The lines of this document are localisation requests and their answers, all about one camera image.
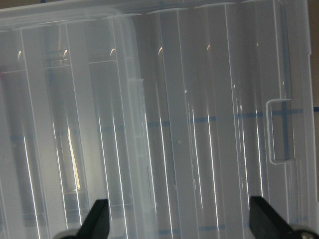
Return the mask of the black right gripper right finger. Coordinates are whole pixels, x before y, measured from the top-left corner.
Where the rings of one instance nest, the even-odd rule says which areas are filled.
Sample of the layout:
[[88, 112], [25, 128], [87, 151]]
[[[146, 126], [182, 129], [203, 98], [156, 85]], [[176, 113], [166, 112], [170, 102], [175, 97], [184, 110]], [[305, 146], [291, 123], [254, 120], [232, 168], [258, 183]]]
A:
[[249, 200], [249, 228], [256, 239], [317, 239], [307, 229], [294, 229], [261, 196]]

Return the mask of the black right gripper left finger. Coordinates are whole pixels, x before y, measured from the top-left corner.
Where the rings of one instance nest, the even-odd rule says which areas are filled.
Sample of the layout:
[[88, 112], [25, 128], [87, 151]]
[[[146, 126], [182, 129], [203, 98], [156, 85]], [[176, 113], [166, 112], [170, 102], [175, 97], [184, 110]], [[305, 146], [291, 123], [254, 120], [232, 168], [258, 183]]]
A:
[[56, 235], [57, 239], [107, 239], [110, 233], [108, 199], [98, 199], [93, 204], [78, 230], [66, 230]]

